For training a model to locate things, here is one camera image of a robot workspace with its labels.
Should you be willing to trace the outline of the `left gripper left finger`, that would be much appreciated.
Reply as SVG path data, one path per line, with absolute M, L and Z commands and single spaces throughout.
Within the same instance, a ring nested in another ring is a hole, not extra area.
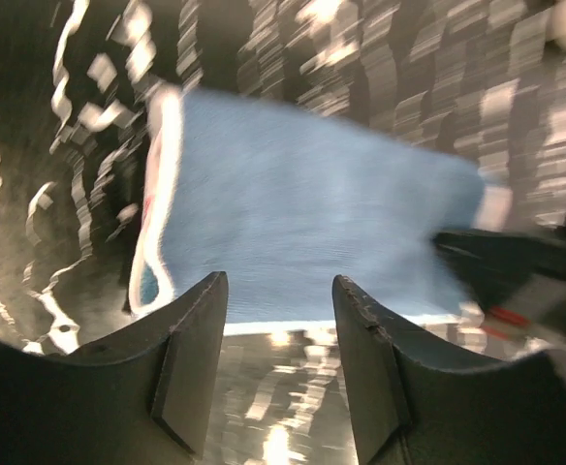
M 0 464 L 192 464 L 204 454 L 223 272 L 66 356 L 0 342 Z

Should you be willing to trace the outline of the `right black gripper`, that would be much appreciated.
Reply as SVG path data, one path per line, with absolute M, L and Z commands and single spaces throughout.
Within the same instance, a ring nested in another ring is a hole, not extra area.
M 535 232 L 443 230 L 432 243 L 484 310 L 483 330 L 566 346 L 566 221 Z

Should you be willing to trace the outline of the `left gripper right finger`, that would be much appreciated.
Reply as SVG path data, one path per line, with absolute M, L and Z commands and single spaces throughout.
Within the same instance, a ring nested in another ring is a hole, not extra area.
M 332 283 L 362 464 L 566 464 L 566 349 L 470 352 Z

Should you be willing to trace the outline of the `blue beige patterned towel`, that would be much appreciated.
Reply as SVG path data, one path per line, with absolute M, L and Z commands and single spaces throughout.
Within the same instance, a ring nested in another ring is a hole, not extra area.
M 496 231 L 512 203 L 471 162 L 291 106 L 166 85 L 147 119 L 136 316 L 223 271 L 229 333 L 329 324 L 339 274 L 416 323 L 451 320 L 466 297 L 432 237 Z

